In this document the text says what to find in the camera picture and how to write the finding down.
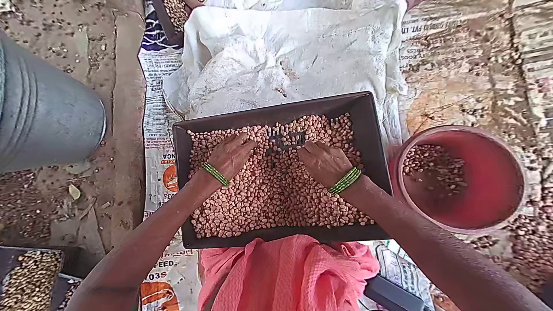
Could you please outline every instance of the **green bangle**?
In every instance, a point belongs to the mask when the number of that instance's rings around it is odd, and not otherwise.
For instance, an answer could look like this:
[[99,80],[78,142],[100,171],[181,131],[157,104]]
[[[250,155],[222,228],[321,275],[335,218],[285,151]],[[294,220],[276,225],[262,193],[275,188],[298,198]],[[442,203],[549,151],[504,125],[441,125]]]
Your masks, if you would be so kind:
[[346,190],[351,184],[353,184],[359,176],[361,176],[361,170],[354,167],[344,176],[340,181],[338,181],[334,186],[332,186],[328,192],[331,194],[339,194],[340,192]]
[[206,171],[210,172],[210,174],[213,175],[213,177],[215,177],[219,182],[221,182],[223,186],[228,187],[228,180],[211,164],[206,162],[202,165],[202,167],[205,168]]

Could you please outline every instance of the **orange logo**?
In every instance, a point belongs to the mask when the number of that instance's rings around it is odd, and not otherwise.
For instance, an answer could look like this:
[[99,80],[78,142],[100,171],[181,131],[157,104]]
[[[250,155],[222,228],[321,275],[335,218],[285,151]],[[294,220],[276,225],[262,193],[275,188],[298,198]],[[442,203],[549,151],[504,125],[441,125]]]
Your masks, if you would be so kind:
[[176,181],[176,165],[173,164],[163,172],[163,184],[167,190],[172,192],[179,191],[179,183]]
[[144,282],[140,286],[142,310],[180,311],[172,286],[165,282]]

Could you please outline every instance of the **tray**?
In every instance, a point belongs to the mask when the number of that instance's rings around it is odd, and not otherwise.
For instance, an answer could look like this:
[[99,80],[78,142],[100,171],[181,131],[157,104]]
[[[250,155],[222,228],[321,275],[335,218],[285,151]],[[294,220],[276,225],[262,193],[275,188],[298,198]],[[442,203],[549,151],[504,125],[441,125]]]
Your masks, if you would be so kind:
[[[179,189],[188,182],[188,173],[190,171],[189,157],[192,150],[192,140],[190,135],[186,133],[187,130],[206,132],[215,129],[241,128],[252,125],[271,126],[276,122],[285,124],[305,115],[326,115],[328,118],[335,118],[346,112],[350,113],[349,118],[353,123],[352,129],[354,130],[353,143],[361,152],[361,160],[365,166],[365,175],[369,176],[375,184],[391,195],[392,186],[390,185],[388,165],[380,137],[380,127],[378,125],[374,100],[370,92],[293,102],[175,123],[173,125],[173,135]],[[283,226],[244,232],[237,237],[209,237],[201,239],[196,237],[190,218],[182,225],[182,242],[187,248],[245,246],[256,237],[260,237],[264,241],[271,241],[296,234],[312,236],[321,243],[390,238],[378,225],[361,226],[359,223],[332,229],[327,229],[326,227]]]
[[180,48],[182,48],[184,44],[184,33],[183,32],[177,32],[175,30],[175,26],[173,26],[173,23],[171,22],[171,19],[169,18],[169,14],[167,13],[167,10],[165,9],[165,5],[163,5],[163,0],[152,0],[152,4],[154,6],[155,12],[158,15],[159,23],[161,24],[161,27],[163,28],[163,32],[165,33],[165,36],[167,37],[167,41],[170,44],[176,44]]
[[81,282],[82,282],[81,278],[69,276],[63,273],[58,274],[56,283],[54,284],[54,288],[52,290],[52,301],[50,303],[50,311],[58,311],[59,309],[65,309],[65,308],[62,308],[61,306],[62,304],[64,304],[64,306],[67,306],[67,302],[69,301],[65,294],[69,291],[71,286]]
[[[0,246],[0,281],[2,282],[2,286],[4,283],[4,280],[6,280],[6,277],[10,273],[10,271],[17,267],[19,265],[19,262],[17,261],[17,257],[20,255],[23,255],[29,251],[44,251],[44,252],[57,252],[61,255],[61,264],[60,264],[60,271],[63,268],[63,265],[67,258],[65,257],[65,254],[60,250],[55,249],[49,249],[49,248],[34,248],[34,247],[11,247],[11,246]],[[58,286],[58,280],[54,282],[53,289]],[[3,288],[0,287],[0,296],[2,295]],[[53,291],[52,294],[52,301],[54,301],[55,291]],[[50,304],[50,310],[56,311],[58,308],[54,308],[52,304]]]

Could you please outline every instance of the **wrist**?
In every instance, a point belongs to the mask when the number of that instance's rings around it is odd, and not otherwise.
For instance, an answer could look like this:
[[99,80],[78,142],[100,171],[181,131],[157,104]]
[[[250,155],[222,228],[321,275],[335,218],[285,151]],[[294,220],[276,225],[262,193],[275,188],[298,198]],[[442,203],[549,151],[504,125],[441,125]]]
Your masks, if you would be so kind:
[[340,193],[340,196],[348,201],[350,204],[356,204],[356,199],[358,199],[363,192],[373,192],[373,188],[378,188],[370,178],[362,174],[357,178],[353,184]]
[[221,182],[219,182],[215,176],[211,175],[206,169],[201,168],[192,176],[182,190],[196,194],[201,200],[198,204],[202,204],[222,186]]

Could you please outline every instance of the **pink cloth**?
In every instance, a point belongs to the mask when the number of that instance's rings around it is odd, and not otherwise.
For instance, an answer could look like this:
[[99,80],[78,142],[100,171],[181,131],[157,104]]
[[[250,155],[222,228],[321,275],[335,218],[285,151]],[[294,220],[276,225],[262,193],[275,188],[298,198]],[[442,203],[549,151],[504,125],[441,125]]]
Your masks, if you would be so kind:
[[365,279],[378,273],[378,260],[358,242],[341,243],[337,249],[295,235],[203,250],[205,284],[198,309],[204,310],[224,280],[213,311],[359,310],[357,299]]

